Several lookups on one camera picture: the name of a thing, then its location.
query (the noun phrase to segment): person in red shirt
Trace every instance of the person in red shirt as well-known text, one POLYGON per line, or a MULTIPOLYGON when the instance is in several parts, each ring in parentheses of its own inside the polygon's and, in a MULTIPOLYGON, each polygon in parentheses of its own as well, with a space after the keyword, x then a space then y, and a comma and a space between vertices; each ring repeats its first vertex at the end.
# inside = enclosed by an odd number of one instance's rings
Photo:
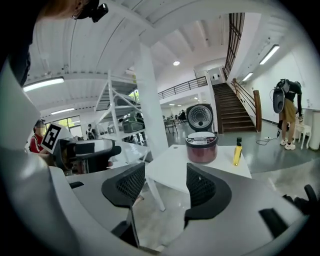
POLYGON ((33 153, 37 153, 37 154, 47 153, 47 151, 40 146, 43 139, 43 136, 41 133, 43 127, 44 127, 44 124, 41 120, 38 120, 33 127, 34 135, 31 137, 31 140, 30 140, 30 151, 33 153))

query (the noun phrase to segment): white tabletop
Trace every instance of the white tabletop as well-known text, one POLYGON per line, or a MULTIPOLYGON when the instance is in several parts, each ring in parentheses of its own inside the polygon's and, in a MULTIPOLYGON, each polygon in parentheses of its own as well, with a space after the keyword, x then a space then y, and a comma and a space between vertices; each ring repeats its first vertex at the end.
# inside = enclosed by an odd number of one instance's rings
MULTIPOLYGON (((204 164, 204 166, 251 178, 249 168, 243 156, 238 166, 233 165, 235 147, 218 146, 216 159, 204 164)), ((189 194, 186 185, 187 163, 192 162, 188 159, 186 146, 172 145, 145 167, 145 175, 172 189, 189 194)))
POLYGON ((143 158, 150 151, 149 147, 147 146, 141 146, 129 142, 116 141, 115 145, 121 147, 121 153, 115 156, 116 160, 126 163, 126 152, 129 161, 128 164, 135 163, 140 158, 143 158))

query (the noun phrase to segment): person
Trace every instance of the person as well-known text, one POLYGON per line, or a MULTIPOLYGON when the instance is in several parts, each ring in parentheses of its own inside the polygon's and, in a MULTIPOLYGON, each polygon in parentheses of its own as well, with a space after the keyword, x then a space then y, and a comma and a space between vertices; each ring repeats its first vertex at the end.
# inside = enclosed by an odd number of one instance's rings
POLYGON ((44 128, 43 126, 44 124, 42 120, 38 120, 33 127, 34 135, 30 139, 30 146, 29 146, 30 151, 33 153, 37 153, 37 154, 47 153, 47 151, 41 146, 42 139, 43 139, 43 135, 42 135, 42 130, 44 128))
POLYGON ((10 40, 3 42, 3 49, 7 54, 0 56, 0 63, 8 56, 11 69, 21 86, 25 84, 31 66, 29 47, 33 43, 36 22, 46 18, 71 18, 81 12, 85 5, 86 3, 78 0, 33 0, 20 2, 19 8, 8 8, 14 10, 14 23, 20 32, 11 26, 7 26, 3 31, 10 40))
POLYGON ((88 124, 88 129, 85 131, 85 134, 88 137, 88 140, 96 139, 96 130, 92 129, 91 123, 88 124))
MULTIPOLYGON (((136 120, 137 120, 138 122, 143 123, 143 129, 145 129, 145 122, 144 122, 144 118, 142 117, 141 113, 140 113, 140 112, 137 112, 136 115, 135 115, 135 117, 136 117, 136 120)), ((141 133, 137 133, 137 134, 136 134, 136 137, 137 137, 137 139, 138 139, 138 143, 141 144, 140 134, 142 135, 143 142, 146 143, 146 135, 145 135, 145 132, 144 132, 144 131, 141 132, 141 133)))
POLYGON ((186 112, 182 109, 181 111, 181 115, 180 115, 180 123, 183 121, 183 120, 186 120, 186 112))
POLYGON ((285 80, 289 85, 289 91, 284 94, 284 106, 282 112, 279 114, 279 120, 282 121, 282 140, 280 142, 280 145, 284 146, 286 150, 295 150, 296 145, 292 143, 292 139, 295 132, 295 126, 296 126, 296 108, 294 105, 294 99, 297 95, 297 104, 298 104, 298 114, 299 114, 299 121, 303 121, 302 116, 302 106, 301 106, 301 100, 302 100, 302 90, 301 90, 301 84, 298 81, 292 82, 288 79, 285 80), (287 123, 290 123, 289 127, 289 134, 288 138, 286 138, 286 132, 287 132, 287 123))

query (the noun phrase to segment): stool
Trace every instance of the stool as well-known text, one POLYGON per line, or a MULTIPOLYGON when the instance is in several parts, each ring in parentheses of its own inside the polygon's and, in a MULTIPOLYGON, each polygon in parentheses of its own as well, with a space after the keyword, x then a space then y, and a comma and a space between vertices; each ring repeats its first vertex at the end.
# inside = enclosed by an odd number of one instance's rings
POLYGON ((303 138, 302 138, 302 143, 301 143, 301 149, 303 149, 304 147, 304 142, 305 142, 305 138, 306 138, 306 134, 308 134, 309 138, 308 138, 308 141, 306 142, 306 148, 308 149, 309 148, 309 141, 310 141, 310 138, 311 138, 311 127, 308 126, 308 125, 305 125, 303 123, 297 123, 294 127, 294 136, 293 136, 293 143, 295 143, 296 141, 296 132, 300 132, 303 134, 303 138))

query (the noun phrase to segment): cable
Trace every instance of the cable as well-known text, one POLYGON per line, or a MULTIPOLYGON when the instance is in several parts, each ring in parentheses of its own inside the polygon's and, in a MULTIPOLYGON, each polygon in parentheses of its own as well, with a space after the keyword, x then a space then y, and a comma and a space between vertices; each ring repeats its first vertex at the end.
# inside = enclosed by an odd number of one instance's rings
POLYGON ((258 140, 255 141, 255 143, 257 143, 260 146, 266 146, 269 141, 276 140, 276 139, 278 139, 278 138, 271 138, 271 139, 268 139, 268 140, 258 139, 258 140))
POLYGON ((272 101, 272 102, 274 102, 274 100, 271 98, 271 92, 272 91, 274 91, 275 89, 273 88, 270 92, 269 92, 269 97, 270 97, 270 100, 272 101))
POLYGON ((268 139, 268 140, 258 139, 258 140, 255 141, 255 143, 257 143, 260 146, 266 146, 269 143, 269 141, 276 140, 276 139, 279 138, 279 136, 280 136, 280 129, 278 129, 278 131, 276 133, 276 138, 271 138, 271 139, 268 139))

